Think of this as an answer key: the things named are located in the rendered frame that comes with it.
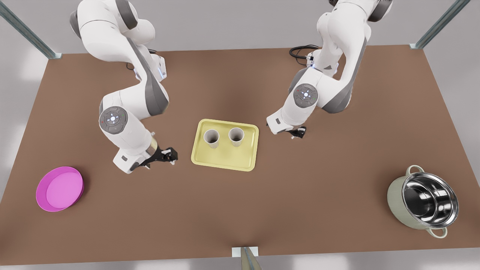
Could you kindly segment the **white IKEA cup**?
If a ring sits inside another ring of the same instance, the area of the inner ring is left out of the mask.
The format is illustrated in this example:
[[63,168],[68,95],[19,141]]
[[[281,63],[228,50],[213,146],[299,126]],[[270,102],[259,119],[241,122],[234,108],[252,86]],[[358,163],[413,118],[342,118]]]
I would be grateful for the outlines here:
[[230,142],[232,143],[233,146],[239,147],[242,144],[242,140],[245,137],[245,132],[242,130],[242,128],[234,127],[230,129],[228,133],[228,138],[230,139]]
[[209,129],[205,131],[203,135],[204,141],[213,149],[216,149],[219,146],[219,138],[219,132],[215,129]]

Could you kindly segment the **silver frame post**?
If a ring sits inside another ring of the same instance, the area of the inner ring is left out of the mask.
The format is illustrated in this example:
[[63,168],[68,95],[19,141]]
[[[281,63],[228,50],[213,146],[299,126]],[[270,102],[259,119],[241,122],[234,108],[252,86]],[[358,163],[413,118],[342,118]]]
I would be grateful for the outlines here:
[[233,247],[231,248],[232,257],[240,257],[241,270],[262,270],[257,257],[259,256],[258,247]]
[[416,42],[409,44],[411,50],[423,50],[451,20],[456,17],[471,0],[455,0],[455,2],[439,17],[430,29]]
[[55,53],[39,38],[17,15],[0,0],[0,17],[7,21],[17,32],[26,38],[36,49],[50,59],[61,59],[62,53]]

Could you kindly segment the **pink round plate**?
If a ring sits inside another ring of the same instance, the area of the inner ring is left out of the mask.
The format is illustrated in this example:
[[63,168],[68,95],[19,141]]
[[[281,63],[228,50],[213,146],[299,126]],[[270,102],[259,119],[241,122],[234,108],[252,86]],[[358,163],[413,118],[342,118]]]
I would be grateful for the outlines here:
[[36,189],[36,201],[47,212],[59,212],[75,204],[84,191],[81,173],[73,167],[58,167],[43,176]]

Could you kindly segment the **pale green steel pot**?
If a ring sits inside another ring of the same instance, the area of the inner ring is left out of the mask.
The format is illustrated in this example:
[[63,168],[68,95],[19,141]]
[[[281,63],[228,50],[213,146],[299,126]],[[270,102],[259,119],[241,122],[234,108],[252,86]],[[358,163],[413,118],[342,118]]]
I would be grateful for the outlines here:
[[434,238],[445,238],[459,213],[452,188],[418,165],[409,166],[404,176],[389,185],[386,198],[391,213],[402,224],[425,230]]

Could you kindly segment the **yellow rectangular tray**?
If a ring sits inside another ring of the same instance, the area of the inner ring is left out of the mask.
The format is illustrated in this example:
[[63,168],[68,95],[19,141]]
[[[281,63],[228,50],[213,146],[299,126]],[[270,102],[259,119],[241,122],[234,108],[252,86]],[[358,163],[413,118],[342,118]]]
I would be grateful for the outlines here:
[[[228,138],[232,128],[242,128],[244,139],[239,147],[233,146]],[[219,146],[211,148],[204,141],[205,131],[215,129],[219,132]],[[259,128],[253,124],[235,123],[204,118],[199,121],[191,161],[194,164],[237,171],[252,171],[257,160]]]

